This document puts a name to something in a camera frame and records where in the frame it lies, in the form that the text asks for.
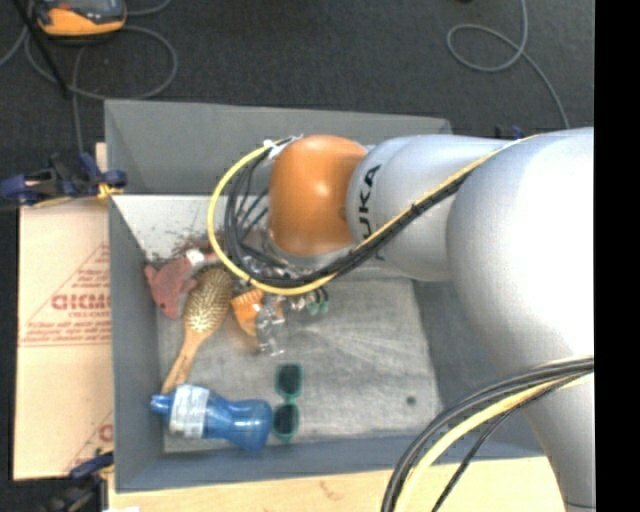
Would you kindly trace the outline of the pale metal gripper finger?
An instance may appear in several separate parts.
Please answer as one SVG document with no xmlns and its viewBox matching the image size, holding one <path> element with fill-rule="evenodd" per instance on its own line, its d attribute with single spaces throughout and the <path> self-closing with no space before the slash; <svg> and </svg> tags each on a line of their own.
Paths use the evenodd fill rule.
<svg viewBox="0 0 640 512">
<path fill-rule="evenodd" d="M 285 352 L 285 345 L 288 341 L 288 324 L 282 299 L 278 298 L 274 302 L 273 312 L 272 355 L 279 356 Z"/>
<path fill-rule="evenodd" d="M 272 314 L 267 305 L 261 304 L 255 320 L 256 337 L 262 352 L 271 351 Z"/>
</svg>

